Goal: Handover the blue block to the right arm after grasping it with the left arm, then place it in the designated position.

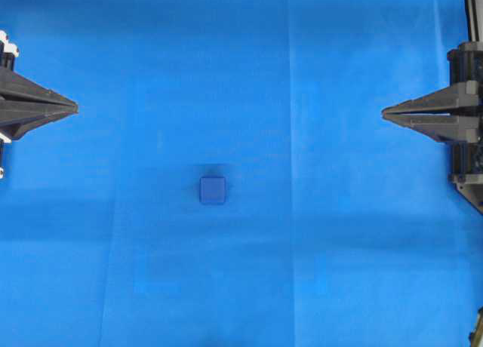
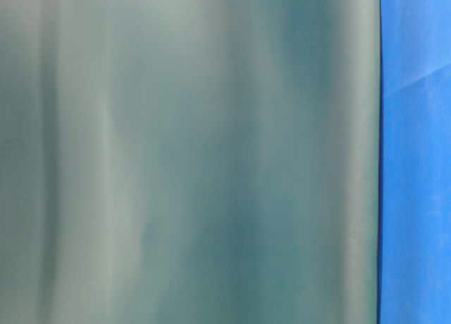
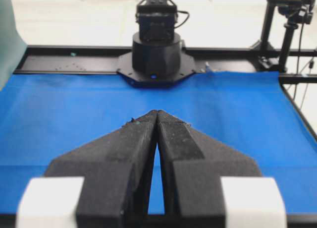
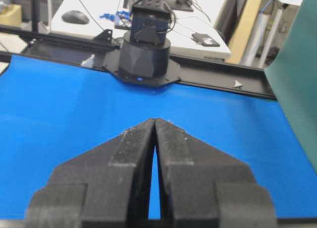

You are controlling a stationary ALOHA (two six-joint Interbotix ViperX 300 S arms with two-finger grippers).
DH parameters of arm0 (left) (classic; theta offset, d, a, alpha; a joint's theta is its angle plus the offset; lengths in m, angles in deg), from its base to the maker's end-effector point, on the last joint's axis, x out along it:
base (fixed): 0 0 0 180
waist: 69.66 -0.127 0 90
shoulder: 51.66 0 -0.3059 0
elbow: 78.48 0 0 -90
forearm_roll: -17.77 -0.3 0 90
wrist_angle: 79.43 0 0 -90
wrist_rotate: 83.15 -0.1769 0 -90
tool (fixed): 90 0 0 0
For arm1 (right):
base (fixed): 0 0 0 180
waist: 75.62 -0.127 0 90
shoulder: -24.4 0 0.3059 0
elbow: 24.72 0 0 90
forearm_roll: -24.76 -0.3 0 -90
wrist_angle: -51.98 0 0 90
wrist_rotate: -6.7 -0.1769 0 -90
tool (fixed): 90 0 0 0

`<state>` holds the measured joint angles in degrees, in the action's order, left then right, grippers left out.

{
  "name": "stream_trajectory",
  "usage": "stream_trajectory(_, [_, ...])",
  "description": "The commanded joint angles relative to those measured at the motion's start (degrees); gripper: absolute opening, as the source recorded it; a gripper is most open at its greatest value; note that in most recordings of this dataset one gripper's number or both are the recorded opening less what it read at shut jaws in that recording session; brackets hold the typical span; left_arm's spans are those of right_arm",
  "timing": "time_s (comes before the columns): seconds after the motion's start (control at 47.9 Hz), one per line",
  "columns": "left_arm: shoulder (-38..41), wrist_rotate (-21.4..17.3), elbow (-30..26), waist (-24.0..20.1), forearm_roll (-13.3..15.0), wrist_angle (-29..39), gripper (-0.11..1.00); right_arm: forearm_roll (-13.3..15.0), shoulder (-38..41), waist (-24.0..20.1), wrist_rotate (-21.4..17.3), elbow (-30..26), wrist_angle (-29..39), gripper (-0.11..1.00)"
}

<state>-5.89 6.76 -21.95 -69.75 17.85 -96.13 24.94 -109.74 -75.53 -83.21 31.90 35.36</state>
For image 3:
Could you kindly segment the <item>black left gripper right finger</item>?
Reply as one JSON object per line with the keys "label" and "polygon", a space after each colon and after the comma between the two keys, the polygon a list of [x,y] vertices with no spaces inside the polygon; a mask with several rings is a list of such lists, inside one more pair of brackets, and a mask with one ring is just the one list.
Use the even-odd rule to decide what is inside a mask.
{"label": "black left gripper right finger", "polygon": [[249,156],[158,111],[164,208],[180,228],[225,227],[222,176],[261,177]]}

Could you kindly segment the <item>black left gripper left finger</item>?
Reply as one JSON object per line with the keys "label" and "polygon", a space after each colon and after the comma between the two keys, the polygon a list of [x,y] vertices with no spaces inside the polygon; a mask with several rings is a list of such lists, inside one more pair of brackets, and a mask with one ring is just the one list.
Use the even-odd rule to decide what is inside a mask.
{"label": "black left gripper left finger", "polygon": [[51,161],[46,177],[82,176],[76,209],[80,228],[121,228],[125,217],[148,212],[158,112],[134,119],[120,129]]}

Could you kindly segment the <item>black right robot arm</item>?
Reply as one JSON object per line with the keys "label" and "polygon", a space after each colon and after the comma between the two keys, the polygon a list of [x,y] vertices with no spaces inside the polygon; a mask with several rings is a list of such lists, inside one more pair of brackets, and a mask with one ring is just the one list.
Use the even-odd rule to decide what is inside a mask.
{"label": "black right robot arm", "polygon": [[163,87],[196,73],[195,60],[185,53],[175,32],[181,11],[172,0],[141,0],[136,6],[139,30],[132,51],[119,56],[117,73],[134,87]]}

